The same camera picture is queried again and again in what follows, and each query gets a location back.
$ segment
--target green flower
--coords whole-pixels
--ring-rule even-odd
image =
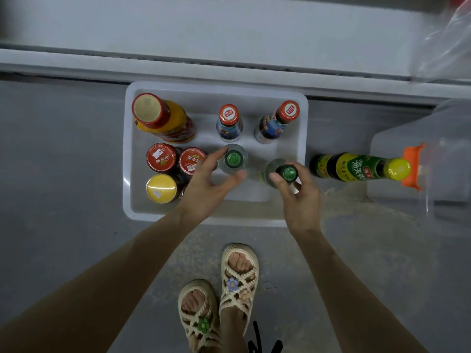
[[[207,318],[200,318],[198,322],[198,331],[201,333],[206,333],[209,330],[209,322]]]

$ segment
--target bottle with green cap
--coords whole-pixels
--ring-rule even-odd
[[[262,166],[262,170],[258,172],[258,179],[269,186],[276,188],[276,185],[270,179],[270,173],[276,172],[286,180],[288,184],[292,184],[298,177],[298,170],[293,165],[287,165],[285,159],[274,159]]]
[[[227,148],[227,152],[218,160],[218,167],[224,173],[232,175],[247,166],[249,155],[242,146],[236,143],[228,145]]]
[[[343,182],[382,178],[402,181],[409,176],[411,167],[404,159],[386,159],[342,152],[314,156],[309,163],[309,170],[316,177],[333,178]]]

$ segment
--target red jar lid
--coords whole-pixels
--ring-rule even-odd
[[[299,105],[293,100],[287,100],[281,104],[279,109],[279,115],[281,120],[290,122],[296,119],[299,115]]]
[[[168,123],[170,109],[167,103],[157,95],[143,93],[132,102],[132,114],[145,127],[159,129]]]
[[[181,170],[189,176],[193,176],[196,169],[196,164],[201,160],[206,153],[197,147],[189,147],[180,155],[179,165]]]
[[[147,164],[156,172],[170,171],[177,163],[177,153],[172,145],[159,142],[147,150]]]
[[[219,110],[219,119],[223,125],[232,126],[239,121],[239,111],[235,105],[223,105],[221,110]]]

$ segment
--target red and yellow bottle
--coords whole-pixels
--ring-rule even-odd
[[[151,93],[136,96],[132,113],[139,130],[157,135],[166,142],[187,142],[196,134],[191,118],[180,105]]]

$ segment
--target person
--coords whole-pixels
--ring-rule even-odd
[[[223,184],[211,183],[211,173],[226,150],[200,160],[174,210],[1,327],[0,351],[106,352],[175,248],[246,177],[239,171]],[[293,165],[302,183],[296,184],[297,194],[278,174],[270,178],[279,189],[286,224],[314,276],[342,351],[426,352],[329,245],[320,228],[320,192],[309,171]],[[242,244],[227,247],[221,262],[220,307],[209,283],[197,278],[180,293],[180,319],[191,351],[246,353],[244,333],[259,263]]]

